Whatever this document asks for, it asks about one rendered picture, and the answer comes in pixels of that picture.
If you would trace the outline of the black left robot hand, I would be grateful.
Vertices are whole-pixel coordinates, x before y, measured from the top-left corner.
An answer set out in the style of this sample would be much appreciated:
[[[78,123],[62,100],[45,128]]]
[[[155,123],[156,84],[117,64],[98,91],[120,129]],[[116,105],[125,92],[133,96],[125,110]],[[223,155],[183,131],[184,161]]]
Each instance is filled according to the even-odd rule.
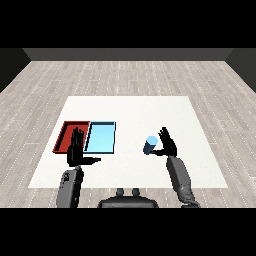
[[[84,131],[76,127],[72,131],[71,144],[68,147],[67,152],[67,163],[70,167],[79,165],[93,165],[94,163],[100,161],[100,158],[83,156],[83,143]]]

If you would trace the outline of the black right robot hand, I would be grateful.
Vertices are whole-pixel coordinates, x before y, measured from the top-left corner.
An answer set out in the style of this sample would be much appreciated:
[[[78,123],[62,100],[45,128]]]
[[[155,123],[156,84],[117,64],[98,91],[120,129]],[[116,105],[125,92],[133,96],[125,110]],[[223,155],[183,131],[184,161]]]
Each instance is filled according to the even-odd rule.
[[[170,137],[170,134],[166,127],[162,127],[158,133],[160,140],[162,142],[163,148],[161,150],[152,150],[151,154],[157,156],[166,155],[167,157],[177,156],[177,146],[174,140]]]

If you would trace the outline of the red shallow open box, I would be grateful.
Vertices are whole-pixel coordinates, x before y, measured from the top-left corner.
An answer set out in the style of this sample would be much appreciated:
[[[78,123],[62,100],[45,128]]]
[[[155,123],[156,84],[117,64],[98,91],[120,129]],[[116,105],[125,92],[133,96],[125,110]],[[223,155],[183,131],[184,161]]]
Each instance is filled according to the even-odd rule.
[[[68,152],[68,147],[71,144],[73,130],[77,128],[78,130],[83,131],[84,135],[87,135],[89,125],[89,121],[65,121],[52,152],[55,154],[66,154]]]

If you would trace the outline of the small blue can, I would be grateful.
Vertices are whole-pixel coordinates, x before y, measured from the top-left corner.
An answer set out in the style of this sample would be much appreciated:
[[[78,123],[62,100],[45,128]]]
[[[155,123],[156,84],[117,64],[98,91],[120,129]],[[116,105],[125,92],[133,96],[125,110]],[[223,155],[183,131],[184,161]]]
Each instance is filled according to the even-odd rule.
[[[149,136],[145,142],[143,153],[149,155],[158,144],[158,139],[155,136]]]

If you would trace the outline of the light blue shallow open box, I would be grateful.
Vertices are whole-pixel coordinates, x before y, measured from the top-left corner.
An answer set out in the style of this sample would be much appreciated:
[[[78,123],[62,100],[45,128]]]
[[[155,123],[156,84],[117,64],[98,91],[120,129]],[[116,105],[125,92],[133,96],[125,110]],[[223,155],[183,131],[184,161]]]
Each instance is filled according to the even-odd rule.
[[[86,135],[84,154],[113,154],[116,123],[114,121],[92,121]]]

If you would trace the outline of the dark grey robot body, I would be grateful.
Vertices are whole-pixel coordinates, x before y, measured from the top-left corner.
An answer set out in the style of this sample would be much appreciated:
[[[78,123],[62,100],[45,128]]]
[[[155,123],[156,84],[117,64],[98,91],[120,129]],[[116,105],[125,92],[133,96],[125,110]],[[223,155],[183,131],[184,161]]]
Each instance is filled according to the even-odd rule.
[[[142,197],[138,188],[132,189],[131,196],[124,195],[124,189],[118,188],[116,195],[101,200],[98,208],[158,208],[155,200]]]

